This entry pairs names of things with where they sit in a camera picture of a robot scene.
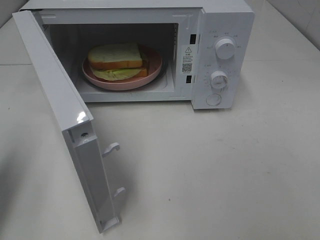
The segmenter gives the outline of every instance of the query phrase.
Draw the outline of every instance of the open door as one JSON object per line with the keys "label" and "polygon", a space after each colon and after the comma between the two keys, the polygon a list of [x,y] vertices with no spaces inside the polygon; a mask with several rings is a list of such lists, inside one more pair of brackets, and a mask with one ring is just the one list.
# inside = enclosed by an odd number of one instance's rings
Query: open door
{"label": "open door", "polygon": [[99,232],[120,222],[114,198],[125,189],[111,194],[103,158],[113,149],[113,143],[100,151],[92,125],[93,117],[60,63],[48,39],[31,11],[13,14],[21,38],[58,122],[75,169],[81,181]]}

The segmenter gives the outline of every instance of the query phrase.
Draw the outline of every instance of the pink plate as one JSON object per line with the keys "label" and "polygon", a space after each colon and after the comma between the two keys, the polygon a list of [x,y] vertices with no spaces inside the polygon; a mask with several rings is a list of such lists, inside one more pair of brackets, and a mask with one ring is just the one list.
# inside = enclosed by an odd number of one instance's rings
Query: pink plate
{"label": "pink plate", "polygon": [[107,81],[102,78],[96,77],[90,69],[88,59],[85,58],[82,63],[82,71],[86,79],[92,84],[108,90],[124,91],[139,88],[143,85],[150,83],[160,73],[162,67],[162,57],[160,54],[152,48],[146,46],[139,46],[142,51],[149,59],[148,76],[144,77],[131,77],[124,80],[118,81]]}

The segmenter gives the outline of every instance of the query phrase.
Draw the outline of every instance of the warning label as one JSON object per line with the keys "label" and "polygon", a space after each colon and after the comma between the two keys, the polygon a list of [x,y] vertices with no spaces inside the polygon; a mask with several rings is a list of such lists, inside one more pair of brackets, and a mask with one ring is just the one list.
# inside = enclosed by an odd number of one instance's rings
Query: warning label
{"label": "warning label", "polygon": [[181,46],[181,72],[183,74],[192,74],[194,69],[194,62],[196,57],[195,45],[182,45]]}

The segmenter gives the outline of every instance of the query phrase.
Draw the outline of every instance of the white microwave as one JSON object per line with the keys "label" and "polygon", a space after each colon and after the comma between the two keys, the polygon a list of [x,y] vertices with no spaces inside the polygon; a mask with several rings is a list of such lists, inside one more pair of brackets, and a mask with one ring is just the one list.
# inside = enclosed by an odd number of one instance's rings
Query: white microwave
{"label": "white microwave", "polygon": [[[254,20],[243,0],[30,0],[13,14],[57,119],[99,232],[120,222],[89,102],[191,101],[194,109],[230,108]],[[136,42],[162,57],[150,83],[99,88],[81,71],[96,45]]]}

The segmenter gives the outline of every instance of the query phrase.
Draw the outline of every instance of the timer knob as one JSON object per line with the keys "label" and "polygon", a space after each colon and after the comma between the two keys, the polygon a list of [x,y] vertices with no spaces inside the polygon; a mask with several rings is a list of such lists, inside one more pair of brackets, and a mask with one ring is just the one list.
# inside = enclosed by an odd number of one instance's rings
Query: timer knob
{"label": "timer knob", "polygon": [[215,71],[211,74],[211,86],[214,89],[222,89],[228,84],[228,77],[223,71]]}
{"label": "timer knob", "polygon": [[229,59],[236,52],[235,42],[230,38],[223,38],[215,44],[215,52],[218,58]]}

